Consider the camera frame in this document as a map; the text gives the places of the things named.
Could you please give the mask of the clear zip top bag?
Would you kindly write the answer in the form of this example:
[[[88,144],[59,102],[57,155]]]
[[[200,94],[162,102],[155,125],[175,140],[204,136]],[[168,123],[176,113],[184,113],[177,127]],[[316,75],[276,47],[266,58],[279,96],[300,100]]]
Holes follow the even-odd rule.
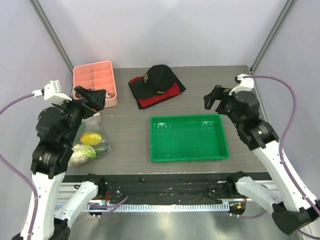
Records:
[[[73,142],[73,154],[68,167],[85,164],[106,155],[111,150],[107,135],[102,131],[100,123],[99,113],[82,120]]]

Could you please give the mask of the dark green fake cucumber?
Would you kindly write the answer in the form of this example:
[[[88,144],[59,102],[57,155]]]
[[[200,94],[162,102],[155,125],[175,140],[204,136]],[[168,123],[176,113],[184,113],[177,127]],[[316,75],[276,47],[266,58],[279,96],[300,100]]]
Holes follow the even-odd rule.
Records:
[[[99,144],[94,145],[93,149],[95,151],[95,157],[99,158],[106,155],[111,147],[108,142],[100,142]]]

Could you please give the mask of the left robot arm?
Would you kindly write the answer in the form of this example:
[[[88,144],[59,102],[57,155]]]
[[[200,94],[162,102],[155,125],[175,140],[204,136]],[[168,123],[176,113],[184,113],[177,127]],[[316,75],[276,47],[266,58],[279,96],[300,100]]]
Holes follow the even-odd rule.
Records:
[[[38,116],[39,143],[32,153],[32,180],[28,182],[32,194],[23,229],[13,236],[14,240],[66,240],[84,207],[93,198],[100,200],[106,195],[104,177],[89,173],[62,209],[56,210],[78,130],[84,119],[104,109],[107,95],[104,89],[77,86],[74,90],[82,96],[80,99],[67,96],[51,84],[31,93],[52,106]]]

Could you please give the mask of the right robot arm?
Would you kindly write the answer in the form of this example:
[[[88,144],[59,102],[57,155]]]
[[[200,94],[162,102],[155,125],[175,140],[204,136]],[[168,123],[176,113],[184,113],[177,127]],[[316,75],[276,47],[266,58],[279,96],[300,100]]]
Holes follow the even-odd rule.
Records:
[[[240,140],[258,157],[277,187],[274,192],[239,171],[227,178],[226,193],[233,198],[246,196],[259,204],[286,235],[317,220],[320,201],[303,183],[284,151],[279,149],[279,137],[260,117],[260,103],[255,94],[216,85],[203,100],[206,110],[219,101],[215,111],[228,116]]]

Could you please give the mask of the yellow fake pepper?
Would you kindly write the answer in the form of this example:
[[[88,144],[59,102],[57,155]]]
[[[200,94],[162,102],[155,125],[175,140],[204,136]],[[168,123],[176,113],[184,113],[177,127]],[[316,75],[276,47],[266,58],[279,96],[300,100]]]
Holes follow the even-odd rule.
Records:
[[[98,145],[102,142],[102,135],[95,132],[86,132],[80,137],[80,142],[89,146]]]

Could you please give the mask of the light green fake vegetable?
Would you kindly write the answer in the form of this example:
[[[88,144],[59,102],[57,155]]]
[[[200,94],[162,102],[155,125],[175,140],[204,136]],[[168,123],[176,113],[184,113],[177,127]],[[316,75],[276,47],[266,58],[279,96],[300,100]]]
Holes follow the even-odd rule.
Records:
[[[95,151],[95,149],[93,147],[91,147],[90,145],[84,145],[82,148],[81,148],[81,153],[83,155],[85,155],[86,157],[88,158],[95,158],[97,153]]]

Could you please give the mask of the white fake cauliflower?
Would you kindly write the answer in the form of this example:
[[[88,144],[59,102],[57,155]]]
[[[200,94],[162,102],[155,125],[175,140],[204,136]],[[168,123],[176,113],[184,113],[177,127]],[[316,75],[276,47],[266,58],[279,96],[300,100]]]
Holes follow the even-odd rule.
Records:
[[[88,148],[87,145],[77,144],[72,147],[73,154],[68,162],[68,166],[77,166],[85,163],[88,160],[88,156],[85,155]]]

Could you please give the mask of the pink patterned item in organizer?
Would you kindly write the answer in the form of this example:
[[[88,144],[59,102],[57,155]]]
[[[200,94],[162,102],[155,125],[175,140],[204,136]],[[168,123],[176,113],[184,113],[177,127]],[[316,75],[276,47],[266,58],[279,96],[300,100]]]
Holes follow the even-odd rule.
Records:
[[[106,96],[105,96],[105,98],[106,98],[106,99],[111,99],[111,98],[112,98],[111,94],[110,94],[108,91],[106,91]]]

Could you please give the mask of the pink divided organizer box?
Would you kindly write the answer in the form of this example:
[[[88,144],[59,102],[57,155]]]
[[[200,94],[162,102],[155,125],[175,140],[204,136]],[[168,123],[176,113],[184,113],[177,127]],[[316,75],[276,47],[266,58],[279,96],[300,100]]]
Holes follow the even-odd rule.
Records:
[[[91,90],[105,89],[111,95],[110,99],[105,100],[105,108],[115,107],[118,104],[113,64],[110,60],[74,67],[73,86]]]

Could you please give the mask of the red and black folded cloth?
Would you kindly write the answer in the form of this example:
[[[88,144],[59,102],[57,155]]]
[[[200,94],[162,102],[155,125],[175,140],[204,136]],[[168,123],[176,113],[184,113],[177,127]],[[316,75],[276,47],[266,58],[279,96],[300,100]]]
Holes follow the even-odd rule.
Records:
[[[186,87],[177,78],[175,80],[175,83],[162,95],[154,95],[146,99],[134,97],[134,99],[136,100],[138,108],[140,110],[145,110],[159,103],[172,99],[182,94],[185,90],[186,90]]]

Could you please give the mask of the green plastic tray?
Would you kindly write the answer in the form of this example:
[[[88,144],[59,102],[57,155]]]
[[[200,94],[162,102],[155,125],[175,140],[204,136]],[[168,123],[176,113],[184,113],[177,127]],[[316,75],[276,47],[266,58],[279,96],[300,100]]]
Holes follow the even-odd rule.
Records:
[[[219,114],[150,117],[152,162],[215,161],[230,156]]]

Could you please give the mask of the black baseball cap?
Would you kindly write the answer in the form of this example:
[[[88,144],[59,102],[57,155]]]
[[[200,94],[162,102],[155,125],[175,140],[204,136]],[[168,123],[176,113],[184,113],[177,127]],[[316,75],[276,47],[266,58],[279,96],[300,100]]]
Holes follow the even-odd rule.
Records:
[[[142,97],[163,95],[176,82],[176,75],[164,64],[152,66],[142,78]]]

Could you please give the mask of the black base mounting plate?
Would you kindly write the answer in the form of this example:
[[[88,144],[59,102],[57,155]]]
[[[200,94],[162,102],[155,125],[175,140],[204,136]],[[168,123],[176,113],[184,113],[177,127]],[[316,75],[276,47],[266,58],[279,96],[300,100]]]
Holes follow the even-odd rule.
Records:
[[[111,203],[130,205],[205,205],[243,200],[226,182],[227,173],[153,173],[104,175]]]

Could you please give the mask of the aluminium frame rail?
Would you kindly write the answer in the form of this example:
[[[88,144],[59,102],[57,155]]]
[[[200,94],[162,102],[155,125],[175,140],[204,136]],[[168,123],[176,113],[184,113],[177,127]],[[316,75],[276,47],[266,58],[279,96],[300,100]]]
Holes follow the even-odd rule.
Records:
[[[125,197],[118,203],[111,203],[105,193],[90,200],[84,207],[80,209],[81,213],[102,214],[107,212],[115,213],[165,213],[165,212],[231,212],[241,215],[244,213],[246,206],[252,203],[252,199],[243,196],[240,199],[224,199],[221,203],[216,204],[187,204],[187,205],[136,205],[127,204],[128,197]]]

